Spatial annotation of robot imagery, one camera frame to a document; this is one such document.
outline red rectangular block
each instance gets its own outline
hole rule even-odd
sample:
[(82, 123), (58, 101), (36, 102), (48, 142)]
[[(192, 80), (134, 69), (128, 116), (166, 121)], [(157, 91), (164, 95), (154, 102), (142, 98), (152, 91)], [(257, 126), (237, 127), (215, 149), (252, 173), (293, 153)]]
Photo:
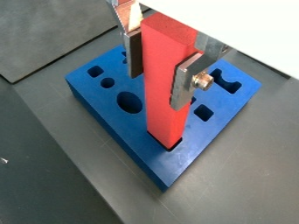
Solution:
[(181, 138), (189, 104), (178, 111), (169, 99), (174, 66), (196, 52), (196, 31), (161, 13), (142, 20), (144, 96), (146, 130), (170, 149)]

